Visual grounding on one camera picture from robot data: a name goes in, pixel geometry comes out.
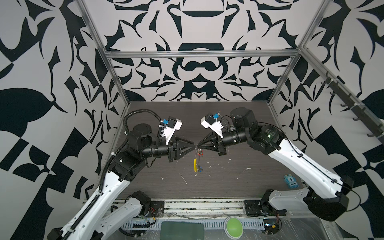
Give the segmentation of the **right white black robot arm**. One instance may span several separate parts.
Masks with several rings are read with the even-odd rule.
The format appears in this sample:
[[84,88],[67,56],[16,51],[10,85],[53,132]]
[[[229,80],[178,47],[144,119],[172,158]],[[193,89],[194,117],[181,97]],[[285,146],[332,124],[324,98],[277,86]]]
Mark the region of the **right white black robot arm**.
[[341,177],[315,162],[300,151],[278,127],[258,122],[253,111],[241,107],[231,111],[232,125],[225,130],[219,114],[208,113],[201,125],[210,129],[198,144],[198,149],[227,153],[227,147],[247,143],[249,147],[283,164],[305,183],[300,190],[267,190],[260,200],[261,214],[276,214],[278,211],[310,211],[320,219],[333,222],[349,212],[348,193],[354,181]]

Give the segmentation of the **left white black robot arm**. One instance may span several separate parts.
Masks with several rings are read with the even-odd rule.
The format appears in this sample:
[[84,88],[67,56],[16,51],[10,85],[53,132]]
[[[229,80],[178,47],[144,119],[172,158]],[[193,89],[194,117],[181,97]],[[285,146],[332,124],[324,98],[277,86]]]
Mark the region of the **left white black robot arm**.
[[[139,123],[129,130],[128,120],[136,114],[148,113],[158,121],[154,134],[150,125]],[[135,179],[144,167],[151,167],[149,158],[168,157],[169,162],[179,160],[195,149],[193,142],[174,137],[182,121],[173,117],[162,120],[152,110],[140,109],[128,113],[123,119],[126,138],[111,154],[103,168],[98,189],[81,210],[62,228],[52,229],[49,240],[106,240],[123,224],[137,216],[144,217],[151,199],[142,191],[134,192],[120,208],[107,215],[113,202]]]

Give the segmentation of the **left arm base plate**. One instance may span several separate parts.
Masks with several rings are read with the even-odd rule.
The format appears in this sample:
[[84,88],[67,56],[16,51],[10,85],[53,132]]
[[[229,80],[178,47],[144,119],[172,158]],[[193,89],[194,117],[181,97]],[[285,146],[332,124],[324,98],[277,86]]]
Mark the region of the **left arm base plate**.
[[164,212],[165,202],[164,201],[151,201],[144,207],[144,216],[147,218],[157,217]]

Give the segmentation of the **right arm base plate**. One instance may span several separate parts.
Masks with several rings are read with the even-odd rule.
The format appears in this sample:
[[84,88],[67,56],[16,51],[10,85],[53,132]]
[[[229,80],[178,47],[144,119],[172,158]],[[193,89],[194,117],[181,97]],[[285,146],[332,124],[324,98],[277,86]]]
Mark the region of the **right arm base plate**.
[[245,212],[248,217],[286,216],[287,210],[276,210],[262,200],[245,200]]

